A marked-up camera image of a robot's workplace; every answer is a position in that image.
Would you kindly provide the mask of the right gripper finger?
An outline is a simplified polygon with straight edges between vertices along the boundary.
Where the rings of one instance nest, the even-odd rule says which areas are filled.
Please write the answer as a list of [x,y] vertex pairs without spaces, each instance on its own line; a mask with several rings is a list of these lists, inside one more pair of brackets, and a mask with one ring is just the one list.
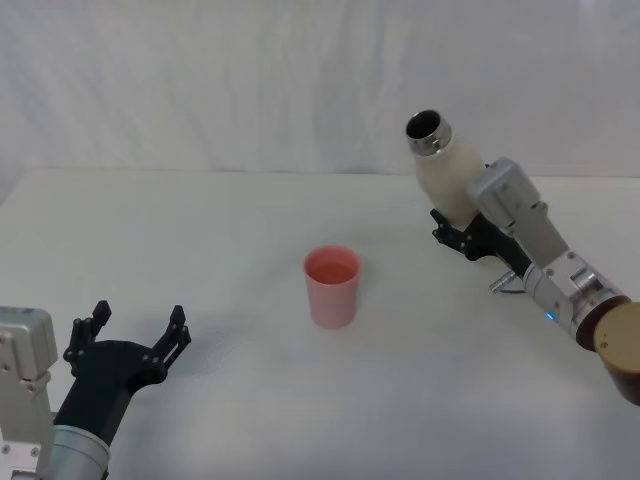
[[437,242],[458,253],[465,254],[468,243],[466,229],[461,229],[453,225],[437,209],[432,209],[430,216],[436,223],[432,235]]

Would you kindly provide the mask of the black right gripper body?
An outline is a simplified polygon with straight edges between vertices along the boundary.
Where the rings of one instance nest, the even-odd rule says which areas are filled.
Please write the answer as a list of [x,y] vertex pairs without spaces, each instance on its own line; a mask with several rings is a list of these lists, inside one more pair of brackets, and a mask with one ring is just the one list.
[[464,255],[470,261],[492,256],[500,259],[517,277],[523,277],[531,260],[521,246],[482,214],[464,230]]

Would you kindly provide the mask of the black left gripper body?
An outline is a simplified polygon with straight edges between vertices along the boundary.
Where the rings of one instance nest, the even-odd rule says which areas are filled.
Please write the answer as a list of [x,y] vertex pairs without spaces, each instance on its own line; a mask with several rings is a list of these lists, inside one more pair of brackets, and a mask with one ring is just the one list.
[[132,397],[166,379],[166,367],[152,349],[130,341],[70,346],[63,358],[74,383],[54,424],[84,430],[106,444],[112,443]]

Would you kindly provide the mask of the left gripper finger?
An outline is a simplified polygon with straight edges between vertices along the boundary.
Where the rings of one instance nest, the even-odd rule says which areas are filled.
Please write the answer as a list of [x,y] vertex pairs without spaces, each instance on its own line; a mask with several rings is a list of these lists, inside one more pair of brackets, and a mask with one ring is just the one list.
[[182,305],[175,305],[169,324],[160,339],[143,355],[147,383],[162,383],[170,367],[191,343]]
[[69,345],[63,352],[63,359],[75,363],[92,345],[101,329],[111,317],[112,311],[107,300],[100,300],[92,314],[86,318],[73,321]]

